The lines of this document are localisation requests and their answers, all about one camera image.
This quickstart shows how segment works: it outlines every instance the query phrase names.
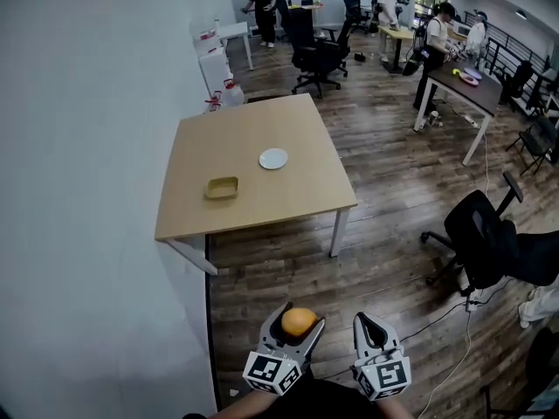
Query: person in black clothing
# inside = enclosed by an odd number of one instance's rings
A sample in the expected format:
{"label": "person in black clothing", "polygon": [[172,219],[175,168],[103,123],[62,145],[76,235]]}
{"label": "person in black clothing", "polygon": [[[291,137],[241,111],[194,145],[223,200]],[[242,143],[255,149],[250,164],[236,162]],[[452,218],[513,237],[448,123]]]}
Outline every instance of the person in black clothing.
{"label": "person in black clothing", "polygon": [[[184,419],[204,419],[188,415]],[[279,397],[252,391],[210,419],[412,419],[395,398],[370,402],[356,389],[317,380],[310,369]]]}
{"label": "person in black clothing", "polygon": [[260,35],[262,36],[262,46],[268,45],[268,48],[274,47],[276,38],[276,0],[250,0],[242,9],[244,13],[254,4],[256,11],[256,24],[259,26]]}
{"label": "person in black clothing", "polygon": [[[432,18],[427,25],[427,41],[424,48],[425,59],[423,63],[423,76],[419,81],[416,100],[413,103],[413,106],[417,110],[421,107],[421,101],[423,100],[429,73],[444,64],[445,57],[449,54],[449,50],[446,48],[446,42],[448,39],[446,24],[451,22],[455,16],[456,10],[454,7],[448,2],[443,2],[438,7],[438,13],[436,13],[435,17]],[[436,91],[437,86],[433,85],[431,88],[431,94],[429,95],[429,101],[427,103],[427,113],[436,109],[432,103],[432,99]]]}

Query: metal railing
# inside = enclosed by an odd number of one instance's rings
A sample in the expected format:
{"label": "metal railing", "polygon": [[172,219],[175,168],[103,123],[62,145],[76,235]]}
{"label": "metal railing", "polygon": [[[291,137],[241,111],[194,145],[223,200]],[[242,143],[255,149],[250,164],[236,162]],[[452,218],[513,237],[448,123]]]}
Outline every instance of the metal railing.
{"label": "metal railing", "polygon": [[[466,24],[473,26],[474,23],[475,16],[467,12]],[[522,61],[527,60],[532,64],[535,73],[524,87],[524,92],[521,96],[522,100],[526,103],[531,102],[535,91],[536,95],[537,93],[541,96],[549,94],[546,86],[542,86],[543,79],[541,76],[549,68],[549,59],[544,60],[527,46],[491,24],[487,24],[486,35],[488,36],[488,45],[485,60],[486,67],[489,68],[489,74],[493,74],[496,70],[501,70],[514,76],[518,65]]]}

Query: small wooden tray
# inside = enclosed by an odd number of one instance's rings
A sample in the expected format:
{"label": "small wooden tray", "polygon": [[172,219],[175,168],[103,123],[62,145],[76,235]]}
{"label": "small wooden tray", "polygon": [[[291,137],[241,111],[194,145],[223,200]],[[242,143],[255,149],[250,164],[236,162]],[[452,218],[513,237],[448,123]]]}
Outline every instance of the small wooden tray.
{"label": "small wooden tray", "polygon": [[232,199],[238,195],[238,178],[221,177],[210,180],[206,185],[204,196],[209,200]]}

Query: white pants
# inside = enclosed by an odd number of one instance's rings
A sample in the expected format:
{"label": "white pants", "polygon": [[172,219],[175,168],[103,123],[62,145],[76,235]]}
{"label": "white pants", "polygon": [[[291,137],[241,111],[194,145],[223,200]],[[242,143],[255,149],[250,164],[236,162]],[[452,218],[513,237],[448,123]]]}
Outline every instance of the white pants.
{"label": "white pants", "polygon": [[[390,24],[388,22],[383,22],[383,21],[379,20],[378,26],[389,27]],[[378,37],[379,37],[379,39],[378,39],[378,54],[380,56],[386,56],[386,39],[388,38],[388,36],[384,32],[379,31]]]}
{"label": "white pants", "polygon": [[559,278],[552,285],[538,287],[529,297],[530,301],[518,306],[522,327],[528,327],[531,321],[544,319],[559,312]]}

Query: white plate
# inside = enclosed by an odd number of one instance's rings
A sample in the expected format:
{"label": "white plate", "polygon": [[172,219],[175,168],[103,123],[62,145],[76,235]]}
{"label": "white plate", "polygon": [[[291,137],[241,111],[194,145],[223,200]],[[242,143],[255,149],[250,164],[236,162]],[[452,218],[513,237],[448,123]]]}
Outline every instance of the white plate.
{"label": "white plate", "polygon": [[286,166],[287,158],[283,149],[268,149],[260,155],[259,163],[264,169],[280,169]]}

